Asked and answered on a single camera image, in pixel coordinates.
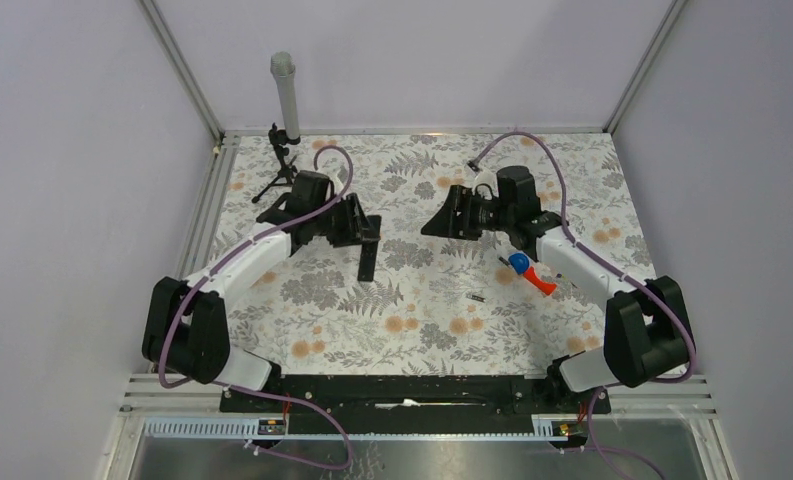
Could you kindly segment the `black remote control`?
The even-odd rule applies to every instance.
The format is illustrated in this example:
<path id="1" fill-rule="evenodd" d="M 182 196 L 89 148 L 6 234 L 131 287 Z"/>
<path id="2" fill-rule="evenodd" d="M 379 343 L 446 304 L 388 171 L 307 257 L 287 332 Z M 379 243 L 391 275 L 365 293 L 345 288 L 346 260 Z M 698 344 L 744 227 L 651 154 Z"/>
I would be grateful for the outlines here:
<path id="1" fill-rule="evenodd" d="M 378 241 L 367 242 L 361 246 L 357 280 L 373 282 L 377 263 Z"/>

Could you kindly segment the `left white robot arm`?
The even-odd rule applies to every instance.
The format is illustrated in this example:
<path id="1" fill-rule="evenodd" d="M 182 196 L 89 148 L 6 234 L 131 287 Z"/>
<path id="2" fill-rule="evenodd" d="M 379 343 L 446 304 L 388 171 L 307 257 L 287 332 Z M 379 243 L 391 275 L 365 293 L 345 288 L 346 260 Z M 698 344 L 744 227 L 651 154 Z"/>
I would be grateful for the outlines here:
<path id="1" fill-rule="evenodd" d="M 201 384 L 244 388 L 260 411 L 281 401 L 279 367 L 234 347 L 227 314 L 248 289 L 303 246 L 323 237 L 334 248 L 361 249 L 358 279 L 374 277 L 382 219 L 364 213 L 358 196 L 327 175 L 300 172 L 256 219 L 252 229 L 220 258 L 184 279 L 165 277 L 153 288 L 141 352 L 162 370 Z"/>

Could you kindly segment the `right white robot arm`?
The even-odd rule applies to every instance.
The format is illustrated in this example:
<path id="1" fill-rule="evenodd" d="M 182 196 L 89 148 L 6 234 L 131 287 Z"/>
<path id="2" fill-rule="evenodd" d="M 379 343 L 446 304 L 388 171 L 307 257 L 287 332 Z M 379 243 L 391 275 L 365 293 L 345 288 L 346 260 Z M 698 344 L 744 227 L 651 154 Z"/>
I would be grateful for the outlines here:
<path id="1" fill-rule="evenodd" d="M 508 262 L 541 290 L 532 265 L 555 269 L 586 293 L 604 312 L 601 347 L 562 359 L 559 376 L 545 386 L 547 402 L 569 412 L 598 386 L 629 388 L 653 381 L 692 359 L 687 311 L 680 287 L 662 276 L 641 282 L 611 271 L 571 240 L 562 217 L 542 208 L 535 181 L 524 166 L 496 174 L 497 191 L 484 197 L 477 189 L 455 185 L 438 212 L 422 227 L 426 236 L 476 241 L 485 232 L 503 232 L 515 248 Z"/>

